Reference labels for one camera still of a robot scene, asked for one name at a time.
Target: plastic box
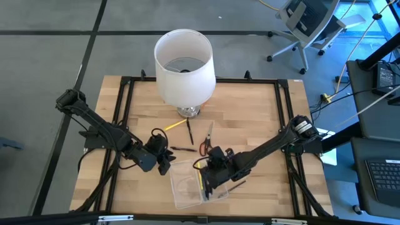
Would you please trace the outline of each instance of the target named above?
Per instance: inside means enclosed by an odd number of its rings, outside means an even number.
[[[214,189],[207,199],[199,180],[200,172],[193,168],[193,163],[194,160],[174,162],[169,168],[172,193],[177,209],[197,206],[228,197],[228,190],[226,185],[223,184]],[[200,168],[203,165],[205,165],[205,161],[201,162]]]

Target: keyboard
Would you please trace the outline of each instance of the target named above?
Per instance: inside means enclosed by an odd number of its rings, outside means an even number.
[[[400,160],[366,160],[376,199],[383,204],[400,207]]]

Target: lamp base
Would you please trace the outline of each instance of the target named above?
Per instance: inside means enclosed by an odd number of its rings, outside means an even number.
[[[181,115],[184,118],[195,118],[200,111],[200,106],[194,106],[194,107],[187,107],[187,108],[178,108],[177,112],[179,115]]]

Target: lampshade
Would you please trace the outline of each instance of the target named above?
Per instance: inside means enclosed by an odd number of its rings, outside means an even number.
[[[213,49],[208,39],[197,31],[178,29],[165,34],[154,48],[157,89],[167,104],[191,108],[205,103],[216,84]],[[177,59],[197,59],[204,63],[190,72],[166,69]]]

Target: wooden table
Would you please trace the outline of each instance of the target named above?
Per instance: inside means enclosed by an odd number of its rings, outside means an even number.
[[[111,121],[118,95],[120,76],[105,76],[97,101],[96,112]],[[294,115],[310,117],[303,82],[289,80]],[[288,114],[282,98],[285,122]],[[212,145],[223,150],[232,148],[235,153],[250,151],[278,134],[279,116],[274,86],[271,84],[217,83],[211,99],[204,105],[201,114],[191,120],[194,146],[190,143],[185,124],[169,131],[169,146],[198,149],[204,141],[209,125],[214,121]],[[128,126],[143,142],[153,128],[164,128],[182,118],[176,108],[168,106],[159,97],[155,82],[135,82]],[[71,209],[79,207],[96,187],[104,159],[104,150],[88,154],[81,166],[76,182]],[[176,162],[200,158],[197,152],[175,151]],[[320,160],[312,154],[303,155],[307,185],[324,209],[333,213],[324,171]],[[132,161],[122,160],[122,166]],[[227,187],[234,186],[229,181]],[[105,208],[108,188],[105,188],[101,209]],[[303,198],[297,187],[299,206],[304,214]],[[143,172],[134,167],[120,170],[112,204],[114,213],[208,215],[208,216],[259,216],[293,217],[293,207],[284,154],[276,151],[260,160],[247,182],[230,193],[229,197],[187,209],[176,209],[169,174],[160,176],[154,168]]]

